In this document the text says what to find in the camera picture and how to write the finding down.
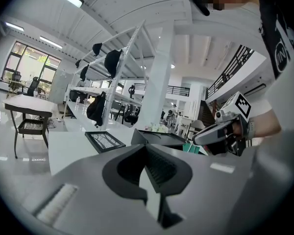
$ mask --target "wristband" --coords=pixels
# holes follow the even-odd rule
[[[254,121],[250,121],[250,122],[248,122],[248,134],[247,134],[246,139],[247,139],[247,140],[251,140],[251,139],[253,139],[254,136],[255,136],[255,132],[256,132],[256,129],[255,129],[255,122],[254,122]]]

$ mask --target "office chair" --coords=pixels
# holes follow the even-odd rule
[[[6,95],[6,98],[9,97],[9,95],[17,95],[18,94],[18,89],[20,88],[20,79],[21,79],[21,74],[19,71],[16,71],[12,74],[12,79],[9,81],[9,90]]]
[[[127,105],[123,113],[122,124],[124,120],[125,122],[131,123],[131,125],[134,125],[138,120],[138,115],[140,111],[141,111],[141,108],[139,107],[137,113],[135,115],[131,115],[133,112],[133,105],[131,104]]]
[[[40,88],[40,87],[38,87],[37,88],[37,93],[38,93],[38,95],[37,96],[39,96],[39,98],[44,98],[44,99],[46,99],[46,92],[45,92],[45,90],[43,90],[42,88]]]
[[[38,77],[33,77],[33,81],[31,82],[27,93],[24,92],[18,92],[18,95],[25,95],[25,96],[34,96],[34,91],[37,89],[38,85],[39,85],[40,80],[38,79]]]

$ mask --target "black tray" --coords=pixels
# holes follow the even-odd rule
[[[92,135],[102,135],[102,138],[98,138],[98,140],[96,140]],[[107,151],[111,151],[114,149],[118,149],[121,147],[126,146],[124,143],[122,143],[121,141],[119,141],[118,139],[116,139],[115,137],[113,137],[110,133],[106,132],[106,131],[91,131],[91,132],[85,132],[85,136],[88,138],[89,142],[93,145],[93,147],[96,149],[96,151],[98,153],[103,153],[103,152],[107,152]],[[105,145],[101,145],[100,143],[102,143],[102,139],[104,139],[104,137],[107,137],[106,143],[110,146],[113,145],[112,147],[107,147],[104,148],[102,146]]]
[[[44,122],[36,119],[24,119],[19,126],[20,134],[41,135],[43,133]]]
[[[134,130],[131,144],[160,144],[177,150],[183,150],[184,138],[173,133],[161,133],[143,130]]]

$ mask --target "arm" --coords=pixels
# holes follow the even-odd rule
[[[281,126],[273,110],[252,117],[249,121],[254,121],[255,124],[254,138],[271,136],[281,131]],[[240,126],[236,123],[233,124],[233,132],[236,135],[241,135],[242,133]]]

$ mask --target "black railing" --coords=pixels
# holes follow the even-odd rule
[[[233,56],[230,63],[227,65],[225,70],[222,72],[220,77],[213,83],[208,89],[208,97],[212,96],[218,91],[234,74],[246,63],[246,61],[253,54],[253,50],[245,46],[240,46]]]
[[[145,84],[134,84],[134,85],[135,85],[136,90],[139,90],[139,91],[146,90]],[[174,95],[180,95],[180,96],[190,96],[190,88],[168,85],[167,93],[174,94]]]

